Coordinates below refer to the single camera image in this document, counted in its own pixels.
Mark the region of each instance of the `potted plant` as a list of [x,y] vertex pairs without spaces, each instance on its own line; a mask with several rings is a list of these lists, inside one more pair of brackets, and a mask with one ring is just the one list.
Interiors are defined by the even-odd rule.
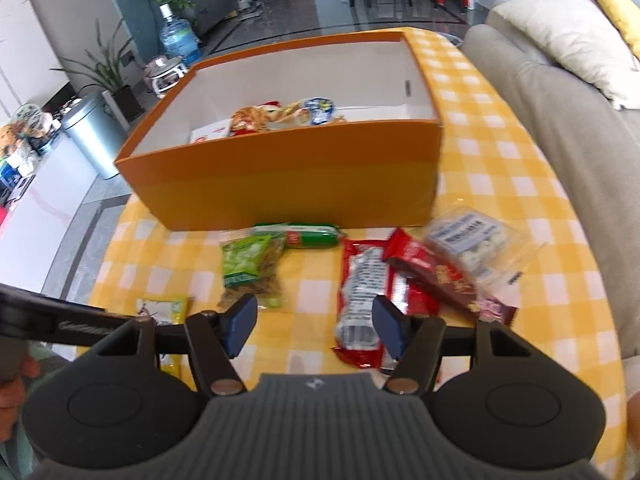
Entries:
[[86,76],[93,81],[93,83],[87,86],[99,86],[108,90],[113,95],[114,101],[116,101],[116,104],[127,121],[132,121],[143,113],[144,110],[140,107],[140,104],[138,104],[135,95],[133,95],[133,92],[131,91],[131,87],[124,83],[124,79],[120,73],[120,58],[133,39],[129,38],[118,50],[116,50],[116,35],[120,30],[122,23],[123,20],[121,19],[118,22],[118,26],[113,32],[111,39],[107,41],[106,44],[102,44],[100,23],[98,20],[95,20],[95,36],[98,47],[100,48],[101,59],[94,56],[94,54],[89,50],[85,49],[84,52],[86,53],[89,62],[76,61],[75,59],[69,59],[67,57],[58,58],[62,63],[73,63],[84,70],[73,70],[71,68],[50,68],[50,70]]

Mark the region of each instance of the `electrical outlet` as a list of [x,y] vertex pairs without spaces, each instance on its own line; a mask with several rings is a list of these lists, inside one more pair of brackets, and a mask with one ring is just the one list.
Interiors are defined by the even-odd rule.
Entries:
[[132,50],[127,50],[122,57],[120,58],[120,62],[122,66],[127,66],[129,63],[133,63],[136,60],[136,57],[133,55]]

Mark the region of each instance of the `yellow and white tablecloth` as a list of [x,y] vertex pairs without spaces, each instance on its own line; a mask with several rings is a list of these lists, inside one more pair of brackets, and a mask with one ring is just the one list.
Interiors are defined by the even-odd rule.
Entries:
[[[540,150],[478,70],[443,37],[414,28],[404,33],[444,124],[436,210],[461,198],[544,244],[510,293],[511,303],[521,307],[513,328],[599,394],[607,425],[593,461],[607,477],[619,478],[626,439],[620,350],[580,222]],[[386,238],[389,232],[362,229],[348,235]],[[286,306],[259,314],[234,360],[249,387],[263,372],[354,371],[331,350],[340,262],[339,248],[284,254],[279,273]],[[90,303],[133,314],[136,298],[189,294],[192,312],[215,309],[223,289],[220,272],[217,233],[169,232],[132,196]]]

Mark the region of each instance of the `silver trash can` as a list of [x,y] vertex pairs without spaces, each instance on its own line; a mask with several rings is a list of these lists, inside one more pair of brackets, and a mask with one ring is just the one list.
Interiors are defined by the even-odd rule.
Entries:
[[98,91],[75,105],[62,119],[62,129],[102,178],[118,174],[113,165],[127,133]]

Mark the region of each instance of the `white counter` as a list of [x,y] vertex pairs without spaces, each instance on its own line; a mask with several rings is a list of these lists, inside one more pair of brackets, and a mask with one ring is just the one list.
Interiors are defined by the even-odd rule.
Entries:
[[64,133],[0,226],[0,282],[40,292],[66,229],[96,177]]

